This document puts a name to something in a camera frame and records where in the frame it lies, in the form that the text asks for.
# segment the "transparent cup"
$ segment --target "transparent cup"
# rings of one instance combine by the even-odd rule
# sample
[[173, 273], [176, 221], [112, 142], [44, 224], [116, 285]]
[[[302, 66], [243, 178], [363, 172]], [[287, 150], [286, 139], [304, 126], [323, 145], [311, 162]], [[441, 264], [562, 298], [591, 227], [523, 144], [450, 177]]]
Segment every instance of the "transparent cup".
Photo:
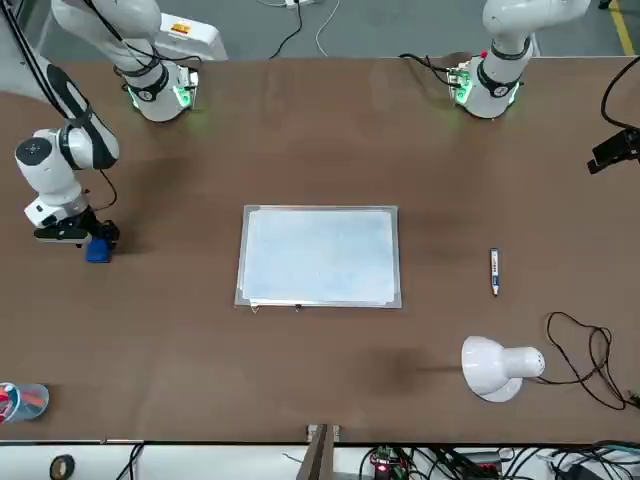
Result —
[[49, 390], [38, 383], [0, 383], [0, 423], [33, 420], [49, 405]]

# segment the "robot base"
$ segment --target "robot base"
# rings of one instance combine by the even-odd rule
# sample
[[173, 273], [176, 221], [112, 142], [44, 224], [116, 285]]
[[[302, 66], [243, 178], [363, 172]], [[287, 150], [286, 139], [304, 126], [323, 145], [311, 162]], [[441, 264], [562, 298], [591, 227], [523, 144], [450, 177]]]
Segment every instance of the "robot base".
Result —
[[481, 61], [481, 57], [473, 57], [447, 74], [449, 82], [460, 84], [460, 88], [450, 87], [451, 98], [474, 117], [496, 118], [514, 102], [519, 84], [503, 97], [491, 96], [478, 79], [478, 65]]
[[167, 89], [158, 95], [156, 101], [146, 103], [139, 99], [131, 89], [127, 89], [134, 108], [152, 122], [173, 120], [183, 111], [193, 109], [195, 106], [199, 84], [197, 70], [177, 64], [168, 68], [171, 80]]

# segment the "tape roll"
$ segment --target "tape roll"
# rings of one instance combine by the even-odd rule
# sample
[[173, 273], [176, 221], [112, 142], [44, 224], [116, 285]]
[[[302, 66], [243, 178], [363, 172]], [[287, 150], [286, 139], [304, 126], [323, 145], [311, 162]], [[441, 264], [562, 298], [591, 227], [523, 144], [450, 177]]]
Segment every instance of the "tape roll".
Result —
[[75, 468], [76, 462], [71, 455], [59, 455], [51, 462], [49, 477], [51, 480], [67, 480]]

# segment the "whiteboard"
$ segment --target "whiteboard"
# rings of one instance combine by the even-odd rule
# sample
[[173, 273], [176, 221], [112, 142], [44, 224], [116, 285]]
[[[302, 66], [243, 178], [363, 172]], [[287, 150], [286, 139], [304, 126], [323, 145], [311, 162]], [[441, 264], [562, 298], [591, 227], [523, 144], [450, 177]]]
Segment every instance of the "whiteboard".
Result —
[[236, 304], [400, 308], [397, 210], [246, 206]]

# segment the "yellow floor line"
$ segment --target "yellow floor line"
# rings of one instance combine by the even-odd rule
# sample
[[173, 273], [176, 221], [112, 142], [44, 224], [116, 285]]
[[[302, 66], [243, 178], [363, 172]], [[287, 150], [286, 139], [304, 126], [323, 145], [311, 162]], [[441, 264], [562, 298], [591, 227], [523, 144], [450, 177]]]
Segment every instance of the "yellow floor line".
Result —
[[624, 17], [620, 12], [618, 0], [611, 0], [609, 12], [611, 12], [611, 18], [613, 18], [613, 24], [616, 26], [616, 31], [618, 32], [618, 37], [620, 38], [620, 44], [622, 45], [624, 54], [635, 56], [636, 52], [633, 50], [633, 43], [631, 42], [627, 25], [624, 23]]

